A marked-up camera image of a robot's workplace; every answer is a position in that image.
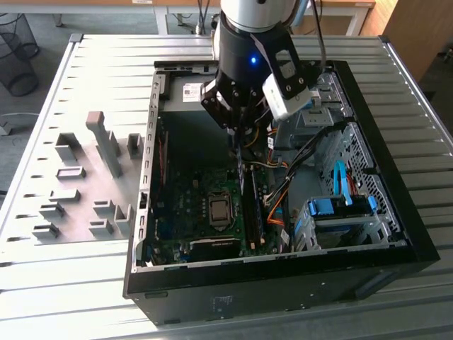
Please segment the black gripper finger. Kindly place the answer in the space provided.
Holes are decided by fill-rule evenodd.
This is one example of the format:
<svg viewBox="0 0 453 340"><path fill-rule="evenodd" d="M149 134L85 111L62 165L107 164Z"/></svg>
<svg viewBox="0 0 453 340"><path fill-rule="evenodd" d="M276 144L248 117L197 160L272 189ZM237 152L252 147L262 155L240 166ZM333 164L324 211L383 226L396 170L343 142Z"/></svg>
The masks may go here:
<svg viewBox="0 0 453 340"><path fill-rule="evenodd" d="M263 92L258 89L251 89L248 97L248 104L243 111L243 140L250 142L256 130L262 122L270 115L270 109Z"/></svg>
<svg viewBox="0 0 453 340"><path fill-rule="evenodd" d="M214 79L201 86L201 104L220 128L227 129L233 144L239 145L245 126L245 91L234 82Z"/></svg>

